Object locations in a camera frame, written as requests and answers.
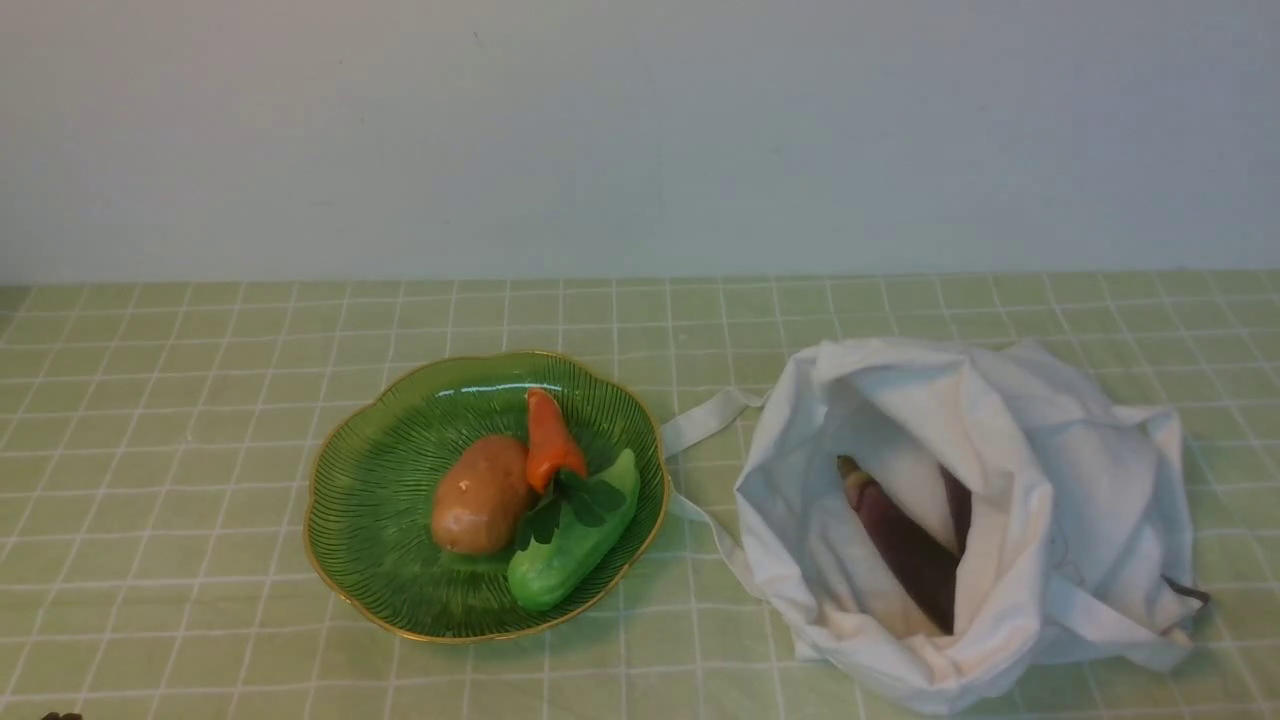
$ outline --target eggplant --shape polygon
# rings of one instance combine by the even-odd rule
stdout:
[[[955,626],[960,559],[899,507],[847,455],[836,457],[845,497],[908,597],[950,635]]]
[[[964,547],[969,542],[969,521],[973,518],[973,492],[961,483],[946,465],[942,469],[942,484],[947,488],[947,509],[951,510],[951,525],[956,532],[956,555],[964,557]]]

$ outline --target canvas tote bag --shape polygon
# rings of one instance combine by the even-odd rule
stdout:
[[[741,544],[712,524],[744,588],[785,619],[797,657],[826,659],[925,714],[1009,692],[1030,664],[1187,656],[1193,591],[1181,427],[1169,407],[1115,405],[1039,346],[904,338],[792,356],[768,400],[727,388],[663,427],[668,455],[763,411],[735,484]],[[973,492],[941,635],[881,560],[835,468],[851,455],[955,548],[938,462]]]

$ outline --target bag strap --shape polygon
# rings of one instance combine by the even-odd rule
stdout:
[[[768,393],[763,397],[756,397],[736,387],[719,391],[707,402],[678,415],[662,427],[662,446],[666,456],[671,457],[721,432],[737,419],[744,410],[748,407],[760,407],[767,398]],[[728,569],[733,573],[733,577],[737,578],[737,582],[742,584],[742,588],[748,593],[755,598],[764,600],[764,593],[755,584],[755,578],[751,575],[751,565],[746,561],[746,553],[742,551],[742,546],[737,544],[737,541],[733,539],[733,536],[728,534],[728,530],[708,515],[705,510],[678,492],[672,491],[671,501],[672,512],[680,518],[710,525],[712,536],[716,538],[716,548],[724,559],[724,562],[728,564]]]
[[[1093,647],[1130,646],[1133,650],[1123,655],[1157,673],[1167,673],[1192,651],[1190,639],[1180,629],[1157,634],[1057,573],[1050,573],[1044,587],[1044,615]]]

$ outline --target grid-pattern tablecloth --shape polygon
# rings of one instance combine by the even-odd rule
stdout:
[[[0,288],[0,719],[893,717],[795,662],[680,519],[589,614],[472,647],[366,623],[301,542],[317,445],[422,363],[558,350],[667,419],[891,334],[1041,338],[1190,438],[1202,650],[1171,676],[1037,667],[973,715],[1277,717],[1277,293],[1280,272]],[[671,464],[731,528],[753,418]]]

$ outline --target orange carrot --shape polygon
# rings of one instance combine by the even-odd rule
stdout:
[[[561,469],[585,479],[586,457],[564,427],[556,398],[540,387],[531,387],[525,400],[529,404],[529,461],[525,466],[529,484],[544,493]]]

